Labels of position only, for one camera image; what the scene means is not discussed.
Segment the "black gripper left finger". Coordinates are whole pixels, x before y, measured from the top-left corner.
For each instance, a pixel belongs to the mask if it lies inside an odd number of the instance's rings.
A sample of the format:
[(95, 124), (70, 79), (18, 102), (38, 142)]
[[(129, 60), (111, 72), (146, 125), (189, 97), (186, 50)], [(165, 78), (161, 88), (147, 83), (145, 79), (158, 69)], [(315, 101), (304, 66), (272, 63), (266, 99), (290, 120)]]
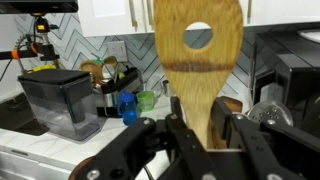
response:
[(159, 151), (169, 159), (159, 180), (219, 180), (209, 154), (182, 119), (179, 99), (172, 97), (170, 104), (172, 112), (165, 119), (138, 119), (77, 165), (69, 180), (134, 180)]

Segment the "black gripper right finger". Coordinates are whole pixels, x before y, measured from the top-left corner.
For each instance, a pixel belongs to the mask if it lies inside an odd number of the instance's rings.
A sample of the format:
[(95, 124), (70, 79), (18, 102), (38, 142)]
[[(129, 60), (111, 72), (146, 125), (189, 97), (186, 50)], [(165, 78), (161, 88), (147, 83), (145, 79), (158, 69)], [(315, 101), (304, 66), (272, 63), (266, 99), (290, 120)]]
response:
[(211, 117), (226, 150), (210, 154), (218, 180), (320, 180), (320, 140), (282, 122), (254, 123), (215, 100)]

